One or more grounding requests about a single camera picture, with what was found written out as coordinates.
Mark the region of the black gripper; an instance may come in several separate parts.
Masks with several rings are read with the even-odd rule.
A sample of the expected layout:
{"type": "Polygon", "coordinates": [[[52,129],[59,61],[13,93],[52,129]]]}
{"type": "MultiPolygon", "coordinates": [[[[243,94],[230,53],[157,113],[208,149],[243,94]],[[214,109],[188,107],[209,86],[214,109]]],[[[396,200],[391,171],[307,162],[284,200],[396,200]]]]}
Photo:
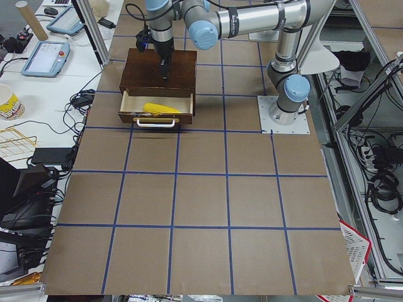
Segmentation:
{"type": "Polygon", "coordinates": [[[155,41],[154,50],[161,58],[160,73],[163,80],[169,79],[169,71],[171,66],[171,55],[174,51],[174,40],[165,42],[155,41]]]}

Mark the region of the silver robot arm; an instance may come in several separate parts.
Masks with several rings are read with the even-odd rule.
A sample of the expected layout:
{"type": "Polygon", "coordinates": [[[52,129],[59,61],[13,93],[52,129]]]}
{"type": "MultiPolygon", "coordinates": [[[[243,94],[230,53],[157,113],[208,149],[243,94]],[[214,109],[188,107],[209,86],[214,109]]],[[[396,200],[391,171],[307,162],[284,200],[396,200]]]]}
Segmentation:
{"type": "Polygon", "coordinates": [[[248,35],[254,42],[276,42],[268,63],[268,76],[278,97],[270,106],[270,119],[283,126],[296,122],[308,98],[310,84],[298,73],[334,1],[265,1],[249,6],[220,6],[213,1],[146,1],[145,37],[156,47],[167,67],[173,52],[173,21],[181,20],[194,46],[209,50],[224,39],[248,35]]]}

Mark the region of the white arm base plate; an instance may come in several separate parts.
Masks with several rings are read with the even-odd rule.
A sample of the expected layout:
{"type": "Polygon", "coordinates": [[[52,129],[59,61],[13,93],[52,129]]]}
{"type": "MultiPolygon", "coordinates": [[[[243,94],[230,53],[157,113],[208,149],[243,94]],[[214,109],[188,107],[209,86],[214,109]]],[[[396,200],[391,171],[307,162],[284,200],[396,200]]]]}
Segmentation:
{"type": "Polygon", "coordinates": [[[308,135],[310,133],[304,106],[294,113],[283,112],[277,96],[258,96],[261,132],[265,134],[308,135]]]}

